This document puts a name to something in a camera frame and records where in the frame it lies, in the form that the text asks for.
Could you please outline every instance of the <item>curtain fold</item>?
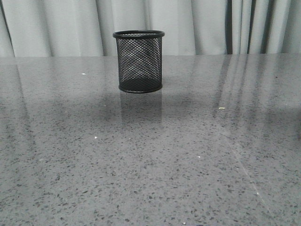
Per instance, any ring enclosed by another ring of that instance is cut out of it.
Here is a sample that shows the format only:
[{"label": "curtain fold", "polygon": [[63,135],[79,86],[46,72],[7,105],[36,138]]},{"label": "curtain fold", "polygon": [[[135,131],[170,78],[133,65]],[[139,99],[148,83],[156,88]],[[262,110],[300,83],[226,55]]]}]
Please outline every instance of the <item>curtain fold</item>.
[{"label": "curtain fold", "polygon": [[0,0],[0,57],[115,56],[112,33],[139,29],[164,55],[300,53],[301,1]]}]

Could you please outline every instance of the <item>curtain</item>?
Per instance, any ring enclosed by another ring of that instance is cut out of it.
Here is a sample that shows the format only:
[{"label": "curtain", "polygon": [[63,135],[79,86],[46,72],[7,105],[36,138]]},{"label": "curtain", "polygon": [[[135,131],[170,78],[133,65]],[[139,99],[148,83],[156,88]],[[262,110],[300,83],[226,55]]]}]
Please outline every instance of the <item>curtain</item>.
[{"label": "curtain", "polygon": [[115,56],[114,31],[162,30],[163,55],[301,52],[300,0],[0,0],[0,57]]}]

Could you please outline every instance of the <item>gray speckled countertop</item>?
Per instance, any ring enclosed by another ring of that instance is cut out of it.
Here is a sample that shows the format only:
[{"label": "gray speckled countertop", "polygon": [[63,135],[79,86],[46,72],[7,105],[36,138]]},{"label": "gray speckled countertop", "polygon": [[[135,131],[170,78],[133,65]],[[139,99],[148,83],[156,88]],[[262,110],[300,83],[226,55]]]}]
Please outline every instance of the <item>gray speckled countertop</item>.
[{"label": "gray speckled countertop", "polygon": [[301,55],[0,58],[1,226],[301,225]]}]

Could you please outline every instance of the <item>quartz countertop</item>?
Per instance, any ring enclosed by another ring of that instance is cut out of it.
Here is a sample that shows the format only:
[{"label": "quartz countertop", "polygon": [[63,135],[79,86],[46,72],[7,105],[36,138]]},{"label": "quartz countertop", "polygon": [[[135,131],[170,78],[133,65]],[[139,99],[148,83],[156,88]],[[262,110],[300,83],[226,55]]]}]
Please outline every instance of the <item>quartz countertop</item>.
[{"label": "quartz countertop", "polygon": [[1,226],[298,226],[301,55],[0,58]]}]

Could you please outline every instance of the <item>pen holder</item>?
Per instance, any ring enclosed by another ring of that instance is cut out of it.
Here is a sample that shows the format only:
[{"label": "pen holder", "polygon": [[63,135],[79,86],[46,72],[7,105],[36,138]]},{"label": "pen holder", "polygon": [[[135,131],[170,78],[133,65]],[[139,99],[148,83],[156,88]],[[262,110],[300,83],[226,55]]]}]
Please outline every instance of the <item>pen holder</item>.
[{"label": "pen holder", "polygon": [[115,32],[119,89],[148,93],[162,88],[162,31]]}]

